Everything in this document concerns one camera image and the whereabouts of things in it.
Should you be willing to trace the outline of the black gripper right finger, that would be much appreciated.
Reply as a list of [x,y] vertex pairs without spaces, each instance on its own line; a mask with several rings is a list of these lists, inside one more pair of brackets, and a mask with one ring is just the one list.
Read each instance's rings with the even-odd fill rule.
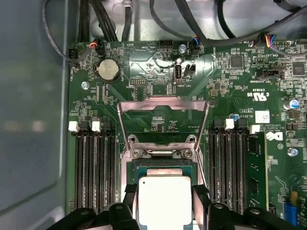
[[213,203],[209,190],[203,185],[193,185],[192,210],[201,230],[296,230],[297,227],[259,208],[249,207],[238,214],[221,203]]

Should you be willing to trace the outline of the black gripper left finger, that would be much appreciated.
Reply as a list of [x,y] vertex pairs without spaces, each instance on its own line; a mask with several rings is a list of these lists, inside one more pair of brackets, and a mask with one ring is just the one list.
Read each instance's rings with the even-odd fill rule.
[[139,230],[133,217],[137,184],[128,184],[122,203],[114,203],[96,214],[91,208],[79,208],[49,227],[50,230]]

